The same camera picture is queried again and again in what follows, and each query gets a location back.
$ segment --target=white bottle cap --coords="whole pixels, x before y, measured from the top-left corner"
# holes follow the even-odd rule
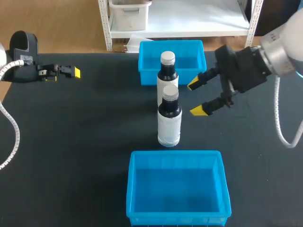
[[[176,56],[174,52],[165,51],[161,54],[161,63],[163,65],[173,65],[175,64]]]
[[[179,97],[179,90],[178,88],[173,85],[167,85],[163,89],[163,98],[167,101],[175,101]]]

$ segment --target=blue plastic bin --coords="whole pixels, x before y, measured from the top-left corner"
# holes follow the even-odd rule
[[[167,40],[141,42],[139,50],[139,72],[141,85],[157,85],[161,68],[161,54],[173,51],[176,56],[176,71],[179,84],[189,84],[200,72],[206,71],[206,61],[201,40]]]
[[[126,195],[132,225],[225,225],[231,215],[219,151],[134,151]]]

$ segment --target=white bottle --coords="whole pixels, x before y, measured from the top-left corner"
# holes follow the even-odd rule
[[[165,51],[161,54],[161,70],[157,77],[157,101],[158,106],[162,102],[162,93],[165,86],[173,84],[178,87],[179,76],[175,70],[175,54]]]
[[[173,147],[180,141],[182,110],[178,96],[178,88],[173,84],[167,85],[158,107],[158,141],[165,147]]]

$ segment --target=black table surface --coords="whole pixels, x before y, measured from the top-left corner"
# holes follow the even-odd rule
[[[207,67],[214,54],[207,52]],[[0,227],[128,227],[125,200],[130,154],[164,149],[157,141],[156,87],[142,87],[137,54],[43,54],[76,65],[82,79],[13,84],[3,105],[21,143],[0,171]],[[221,152],[232,216],[228,227],[303,225],[303,141],[286,149],[274,121],[274,77],[210,117],[189,110],[221,92],[219,79],[179,88],[180,143],[173,149]],[[303,79],[281,79],[280,115],[293,138],[303,116]],[[0,114],[0,162],[14,131]]]

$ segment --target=metal shelf frame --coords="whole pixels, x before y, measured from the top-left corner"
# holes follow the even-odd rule
[[[101,15],[101,21],[103,26],[103,32],[104,32],[104,38],[106,42],[106,47],[108,51],[113,50],[113,41],[112,41],[112,34],[111,29],[113,25],[113,15],[111,17],[108,17],[107,13],[107,0],[98,0],[99,9],[100,9],[100,15]],[[238,4],[240,6],[241,11],[244,13],[244,9],[247,4],[247,0],[238,0]],[[245,47],[250,46],[252,44],[252,40],[254,38],[258,19],[260,16],[261,8],[262,8],[263,0],[252,0],[252,14],[251,14],[251,20],[249,24],[249,28],[247,30],[247,39]],[[182,37],[190,37],[190,34],[185,34]]]

